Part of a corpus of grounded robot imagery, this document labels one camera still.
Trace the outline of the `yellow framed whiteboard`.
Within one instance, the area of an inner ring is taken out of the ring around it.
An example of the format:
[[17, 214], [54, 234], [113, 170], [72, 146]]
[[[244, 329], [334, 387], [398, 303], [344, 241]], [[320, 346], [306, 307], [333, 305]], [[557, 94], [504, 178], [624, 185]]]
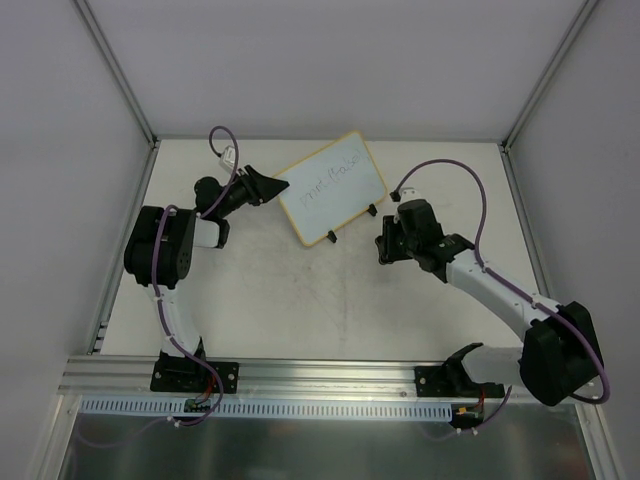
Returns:
[[388, 193], [361, 132], [354, 130], [280, 171], [280, 204], [306, 247], [367, 213]]

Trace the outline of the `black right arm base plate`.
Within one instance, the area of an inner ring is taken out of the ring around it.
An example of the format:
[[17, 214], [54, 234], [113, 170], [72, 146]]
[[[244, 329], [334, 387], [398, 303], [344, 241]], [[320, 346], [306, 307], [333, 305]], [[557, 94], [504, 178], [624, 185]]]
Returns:
[[443, 365], [415, 366], [414, 384], [419, 398], [503, 398], [506, 389], [503, 384], [475, 383], [457, 367]]

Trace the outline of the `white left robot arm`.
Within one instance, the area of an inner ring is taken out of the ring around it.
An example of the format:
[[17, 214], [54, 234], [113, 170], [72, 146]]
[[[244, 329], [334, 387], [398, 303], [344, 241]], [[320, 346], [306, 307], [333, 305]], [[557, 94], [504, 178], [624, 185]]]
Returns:
[[267, 203], [288, 187], [287, 181], [247, 166], [225, 186], [210, 176], [198, 180], [193, 209], [141, 208], [125, 248], [124, 268], [155, 304], [163, 333], [161, 353], [182, 358], [173, 374], [185, 389], [197, 390], [209, 377], [208, 365], [195, 357], [201, 354], [202, 337], [179, 288], [191, 269], [193, 251], [224, 248], [231, 213], [244, 205]]

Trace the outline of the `aluminium mounting rail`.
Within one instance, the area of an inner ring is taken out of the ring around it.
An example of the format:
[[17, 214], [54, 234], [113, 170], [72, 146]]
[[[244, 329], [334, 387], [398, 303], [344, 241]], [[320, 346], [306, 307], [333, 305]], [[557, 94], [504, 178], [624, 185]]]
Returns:
[[[156, 359], [78, 355], [67, 360], [57, 392], [149, 394]], [[411, 401], [417, 397], [415, 362], [238, 359], [234, 396], [264, 399]]]

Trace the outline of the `left aluminium frame post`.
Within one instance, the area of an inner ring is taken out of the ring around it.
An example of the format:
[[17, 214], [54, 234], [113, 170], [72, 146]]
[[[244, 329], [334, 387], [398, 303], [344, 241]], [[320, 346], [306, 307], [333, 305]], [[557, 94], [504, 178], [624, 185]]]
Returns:
[[71, 4], [76, 10], [81, 22], [87, 30], [89, 37], [96, 46], [99, 55], [106, 66], [120, 96], [133, 117], [140, 133], [146, 143], [154, 148], [157, 144], [157, 135], [144, 113], [142, 106], [134, 93], [131, 84], [125, 74], [121, 62], [107, 38], [107, 35], [91, 5], [87, 0], [72, 0]]

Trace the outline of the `aluminium frame post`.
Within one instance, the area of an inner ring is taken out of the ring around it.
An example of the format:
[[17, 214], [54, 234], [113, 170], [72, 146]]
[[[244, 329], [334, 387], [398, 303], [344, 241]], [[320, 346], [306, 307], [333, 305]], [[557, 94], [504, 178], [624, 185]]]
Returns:
[[546, 62], [540, 76], [536, 80], [533, 89], [525, 100], [523, 107], [520, 109], [508, 133], [502, 140], [501, 147], [505, 153], [508, 153], [516, 143], [516, 140], [529, 122], [530, 117], [533, 115], [539, 103], [542, 101], [543, 96], [552, 83], [552, 80], [559, 72], [564, 60], [578, 40], [599, 4], [599, 0], [585, 0], [580, 3], [576, 14], [570, 21], [557, 46], [554, 48], [549, 60]]
[[87, 0], [72, 0], [71, 4], [76, 10], [81, 22], [87, 30], [89, 37], [96, 46], [99, 55], [106, 66], [120, 96], [133, 117], [140, 133], [146, 143], [154, 148], [157, 144], [157, 135], [144, 113], [142, 106], [134, 93], [131, 84], [125, 74], [121, 62], [107, 38], [107, 35], [91, 5]]

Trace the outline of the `right aluminium frame post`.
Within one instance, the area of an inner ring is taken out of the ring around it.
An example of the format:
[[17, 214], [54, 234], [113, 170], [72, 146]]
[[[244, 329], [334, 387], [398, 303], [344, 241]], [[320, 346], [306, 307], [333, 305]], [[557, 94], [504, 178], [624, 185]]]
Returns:
[[533, 89], [525, 100], [523, 107], [520, 109], [508, 133], [502, 140], [501, 147], [505, 153], [508, 153], [516, 143], [516, 140], [529, 122], [530, 117], [533, 115], [539, 103], [542, 101], [543, 96], [552, 83], [552, 80], [559, 72], [564, 60], [578, 40], [599, 4], [599, 0], [585, 0], [580, 3], [576, 14], [570, 21], [557, 46], [554, 48], [549, 60], [546, 62], [540, 76], [536, 80]]

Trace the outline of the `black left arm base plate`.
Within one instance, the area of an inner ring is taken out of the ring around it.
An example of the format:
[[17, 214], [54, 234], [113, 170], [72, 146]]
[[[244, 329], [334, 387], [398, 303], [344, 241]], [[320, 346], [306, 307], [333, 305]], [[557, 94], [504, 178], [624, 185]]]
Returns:
[[[237, 362], [208, 361], [222, 381], [224, 394], [236, 394], [240, 365]], [[200, 364], [186, 358], [161, 355], [154, 364], [150, 390], [158, 393], [204, 393], [212, 386], [213, 393], [220, 389], [213, 374]]]

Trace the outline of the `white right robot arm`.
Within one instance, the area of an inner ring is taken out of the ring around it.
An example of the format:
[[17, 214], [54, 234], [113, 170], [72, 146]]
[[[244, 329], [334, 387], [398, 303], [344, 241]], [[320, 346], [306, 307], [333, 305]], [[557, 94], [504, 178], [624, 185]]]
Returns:
[[547, 406], [600, 379], [610, 395], [603, 360], [589, 311], [577, 302], [562, 305], [527, 293], [482, 260], [478, 247], [459, 234], [447, 235], [424, 199], [398, 205], [382, 219], [375, 240], [383, 265], [413, 260], [419, 267], [475, 299], [498, 317], [520, 340], [518, 347], [472, 343], [450, 355], [437, 381], [459, 395], [491, 384], [519, 385]]

